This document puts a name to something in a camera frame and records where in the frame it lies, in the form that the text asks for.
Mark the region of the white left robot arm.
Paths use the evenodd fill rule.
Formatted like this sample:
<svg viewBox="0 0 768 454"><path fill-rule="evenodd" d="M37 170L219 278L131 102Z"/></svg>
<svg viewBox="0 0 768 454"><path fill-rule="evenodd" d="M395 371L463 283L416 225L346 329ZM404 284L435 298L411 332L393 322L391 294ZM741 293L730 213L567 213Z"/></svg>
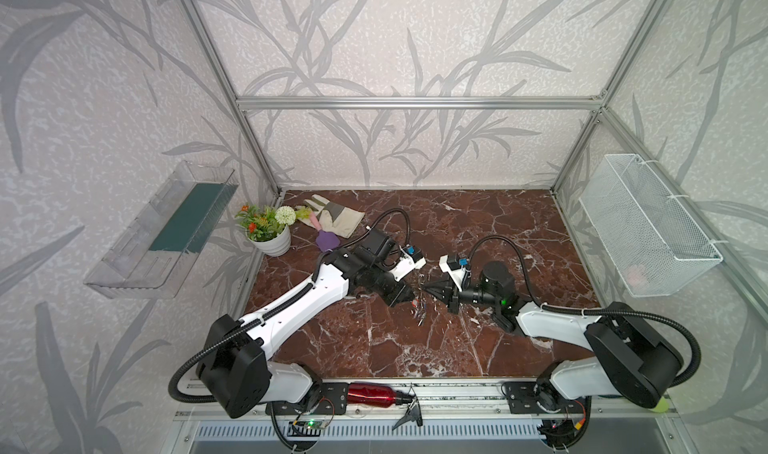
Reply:
<svg viewBox="0 0 768 454"><path fill-rule="evenodd" d="M400 257L385 264L391 251ZM392 306L413 299L406 277L426 263L416 247L397 248L386 233L371 229L351 247L321 255L313 273L275 301L239 319L219 318L209 331L204 356L194 362L198 379L231 418L255 406L276 403L315 407L321 380L308 367L273 361L301 327L357 288L378 294Z"/></svg>

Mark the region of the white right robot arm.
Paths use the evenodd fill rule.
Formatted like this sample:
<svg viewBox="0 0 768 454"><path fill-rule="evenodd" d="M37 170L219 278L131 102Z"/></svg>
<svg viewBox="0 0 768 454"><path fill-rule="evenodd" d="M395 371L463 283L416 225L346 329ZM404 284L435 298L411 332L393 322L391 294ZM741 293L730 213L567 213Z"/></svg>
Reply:
<svg viewBox="0 0 768 454"><path fill-rule="evenodd" d="M472 281L469 262L444 256L443 278L424 289L452 313L461 305L485 306L504 331L528 338L547 338L590 351L577 361L556 361L538 376L529 399L551 413L569 401L592 396L623 397L654 408L672 386L686 381L700 361L698 350L685 362L655 328L656 317L615 302L606 309L578 310L537 305L522 297L505 264L487 263Z"/></svg>

